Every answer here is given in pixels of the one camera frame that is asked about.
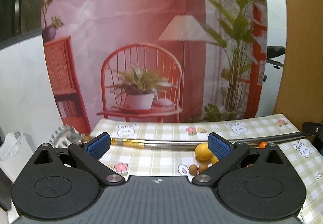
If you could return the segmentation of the checkered bunny tablecloth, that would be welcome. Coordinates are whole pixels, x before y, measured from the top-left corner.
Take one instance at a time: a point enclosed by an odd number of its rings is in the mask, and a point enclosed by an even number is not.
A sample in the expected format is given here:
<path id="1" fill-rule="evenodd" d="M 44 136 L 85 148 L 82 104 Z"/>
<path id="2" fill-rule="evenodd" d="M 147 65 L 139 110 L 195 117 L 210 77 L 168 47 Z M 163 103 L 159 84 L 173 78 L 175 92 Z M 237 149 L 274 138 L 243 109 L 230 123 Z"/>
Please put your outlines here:
<path id="1" fill-rule="evenodd" d="M 322 223 L 322 142 L 311 140 L 282 114 L 180 124 L 102 119 L 90 137 L 102 133 L 111 137 L 102 163 L 125 178 L 183 175 L 192 179 L 201 164 L 216 164 L 239 144 L 250 148 L 239 164 L 250 167 L 265 148 L 278 146 L 307 190 L 300 222 Z"/>

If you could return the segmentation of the white appliance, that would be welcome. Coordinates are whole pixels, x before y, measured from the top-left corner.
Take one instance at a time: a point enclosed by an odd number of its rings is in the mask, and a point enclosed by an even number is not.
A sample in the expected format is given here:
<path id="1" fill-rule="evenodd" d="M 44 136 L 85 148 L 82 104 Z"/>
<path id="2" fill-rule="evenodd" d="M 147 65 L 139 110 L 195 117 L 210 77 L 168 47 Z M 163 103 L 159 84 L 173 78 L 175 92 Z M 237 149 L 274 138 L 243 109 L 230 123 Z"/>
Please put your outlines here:
<path id="1" fill-rule="evenodd" d="M 1 170 L 15 182 L 32 155 L 28 134 L 19 131 L 8 133 L 1 145 Z"/>

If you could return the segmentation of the printed room scene backdrop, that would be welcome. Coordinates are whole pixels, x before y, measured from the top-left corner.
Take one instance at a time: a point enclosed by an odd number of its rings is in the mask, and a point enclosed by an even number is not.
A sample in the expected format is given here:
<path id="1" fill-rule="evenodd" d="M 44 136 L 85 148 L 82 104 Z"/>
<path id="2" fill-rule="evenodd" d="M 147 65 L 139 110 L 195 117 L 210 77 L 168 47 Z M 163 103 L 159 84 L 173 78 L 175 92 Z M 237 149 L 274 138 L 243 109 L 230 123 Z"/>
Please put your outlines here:
<path id="1" fill-rule="evenodd" d="M 64 124 L 218 122 L 258 111 L 266 0 L 42 0 Z"/>

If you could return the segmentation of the yellow lemon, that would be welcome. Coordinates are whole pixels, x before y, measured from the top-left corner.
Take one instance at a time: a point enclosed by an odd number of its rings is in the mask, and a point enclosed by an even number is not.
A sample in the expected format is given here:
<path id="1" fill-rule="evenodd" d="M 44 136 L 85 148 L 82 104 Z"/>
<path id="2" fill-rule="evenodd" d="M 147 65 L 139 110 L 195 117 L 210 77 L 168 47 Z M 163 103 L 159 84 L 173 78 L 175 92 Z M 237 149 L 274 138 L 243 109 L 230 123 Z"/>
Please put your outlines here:
<path id="1" fill-rule="evenodd" d="M 216 156 L 212 157 L 212 164 L 215 164 L 219 161 L 219 159 Z"/>
<path id="2" fill-rule="evenodd" d="M 206 142 L 199 144 L 195 148 L 194 153 L 196 159 L 201 162 L 209 161 L 214 156 L 212 152 L 208 149 L 208 144 Z"/>

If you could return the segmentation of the wooden board panel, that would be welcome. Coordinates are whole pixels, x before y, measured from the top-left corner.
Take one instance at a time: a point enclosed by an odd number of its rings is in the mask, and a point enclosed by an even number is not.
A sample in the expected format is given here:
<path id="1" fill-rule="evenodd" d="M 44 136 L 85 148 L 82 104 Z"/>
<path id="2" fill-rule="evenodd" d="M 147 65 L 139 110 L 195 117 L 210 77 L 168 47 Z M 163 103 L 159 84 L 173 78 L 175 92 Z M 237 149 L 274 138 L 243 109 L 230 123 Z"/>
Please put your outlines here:
<path id="1" fill-rule="evenodd" d="M 274 111 L 297 128 L 322 122 L 322 0 L 286 0 L 287 44 Z"/>

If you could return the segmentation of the telescopic metal pole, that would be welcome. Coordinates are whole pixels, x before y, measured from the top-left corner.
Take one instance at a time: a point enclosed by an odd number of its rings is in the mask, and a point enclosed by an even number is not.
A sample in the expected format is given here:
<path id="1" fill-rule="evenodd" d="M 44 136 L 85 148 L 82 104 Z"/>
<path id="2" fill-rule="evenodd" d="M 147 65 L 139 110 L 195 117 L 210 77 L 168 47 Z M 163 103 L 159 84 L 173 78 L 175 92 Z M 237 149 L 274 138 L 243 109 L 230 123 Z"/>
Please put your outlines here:
<path id="1" fill-rule="evenodd" d="M 232 143 L 235 142 L 244 142 L 251 147 L 257 147 L 261 142 L 273 142 L 281 143 L 287 141 L 298 140 L 304 138 L 305 134 L 297 133 L 288 133 L 282 135 L 271 135 L 266 137 L 258 138 L 245 138 L 245 139 L 233 139 Z M 138 148 L 138 149 L 152 149 L 152 150 L 194 150 L 199 144 L 203 144 L 207 140 L 184 140 L 184 141 L 175 141 L 175 140 L 144 140 L 144 139 L 120 139 L 120 138 L 111 138 L 112 146 L 124 146 L 127 148 Z"/>

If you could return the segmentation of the small orange tangerine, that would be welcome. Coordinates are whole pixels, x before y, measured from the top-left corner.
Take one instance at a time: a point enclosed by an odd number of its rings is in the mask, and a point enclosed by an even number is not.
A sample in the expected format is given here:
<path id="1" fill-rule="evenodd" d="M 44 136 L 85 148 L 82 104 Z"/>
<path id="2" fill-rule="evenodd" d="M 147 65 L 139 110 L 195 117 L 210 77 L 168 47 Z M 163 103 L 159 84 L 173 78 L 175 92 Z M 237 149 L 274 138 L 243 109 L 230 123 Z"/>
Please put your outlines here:
<path id="1" fill-rule="evenodd" d="M 259 144 L 258 148 L 259 148 L 259 149 L 265 149 L 265 147 L 267 146 L 267 144 L 268 144 L 268 143 L 267 143 L 267 142 L 265 142 L 265 141 L 264 141 L 264 142 L 261 142 L 261 143 Z"/>

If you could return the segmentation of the brown longan fruit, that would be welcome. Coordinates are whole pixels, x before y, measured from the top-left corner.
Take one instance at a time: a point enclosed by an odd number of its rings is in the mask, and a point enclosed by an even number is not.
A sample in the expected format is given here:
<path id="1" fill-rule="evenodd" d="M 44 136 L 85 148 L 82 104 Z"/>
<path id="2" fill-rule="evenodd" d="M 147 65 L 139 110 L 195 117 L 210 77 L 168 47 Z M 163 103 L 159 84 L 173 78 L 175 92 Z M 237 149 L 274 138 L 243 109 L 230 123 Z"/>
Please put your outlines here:
<path id="1" fill-rule="evenodd" d="M 191 164 L 189 166 L 189 173 L 190 173 L 190 175 L 193 175 L 193 176 L 197 175 L 197 173 L 198 173 L 198 166 L 196 164 Z"/>
<path id="2" fill-rule="evenodd" d="M 201 174 L 203 171 L 205 171 L 206 169 L 208 169 L 208 165 L 207 164 L 201 164 L 198 168 L 199 173 Z"/>

